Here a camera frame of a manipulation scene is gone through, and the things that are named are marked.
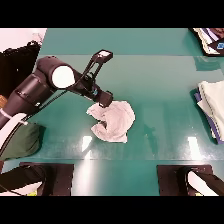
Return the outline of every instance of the folded towel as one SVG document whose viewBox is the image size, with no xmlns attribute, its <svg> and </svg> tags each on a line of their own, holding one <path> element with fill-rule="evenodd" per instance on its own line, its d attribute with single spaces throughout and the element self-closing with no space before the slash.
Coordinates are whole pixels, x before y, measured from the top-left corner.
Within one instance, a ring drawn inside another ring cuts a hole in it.
<svg viewBox="0 0 224 224">
<path fill-rule="evenodd" d="M 91 128 L 99 139 L 108 142 L 127 142 L 126 133 L 135 120 L 135 114 L 128 102 L 113 101 L 106 108 L 96 103 L 87 110 L 87 114 L 100 121 Z"/>
<path fill-rule="evenodd" d="M 203 81 L 198 87 L 202 98 L 198 106 L 212 119 L 220 139 L 224 141 L 224 81 Z"/>
</svg>

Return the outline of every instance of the towel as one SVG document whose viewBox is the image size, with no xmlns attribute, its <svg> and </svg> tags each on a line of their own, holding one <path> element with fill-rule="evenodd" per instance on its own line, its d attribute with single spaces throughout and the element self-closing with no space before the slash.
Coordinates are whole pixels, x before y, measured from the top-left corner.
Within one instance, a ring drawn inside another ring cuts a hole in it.
<svg viewBox="0 0 224 224">
<path fill-rule="evenodd" d="M 212 119 L 220 139 L 224 141 L 224 81 L 199 83 L 202 100 L 198 106 Z"/>
<path fill-rule="evenodd" d="M 127 131 L 135 120 L 135 114 L 128 102 L 113 101 L 106 108 L 96 103 L 86 113 L 100 121 L 91 128 L 99 139 L 108 142 L 127 142 Z"/>
</svg>

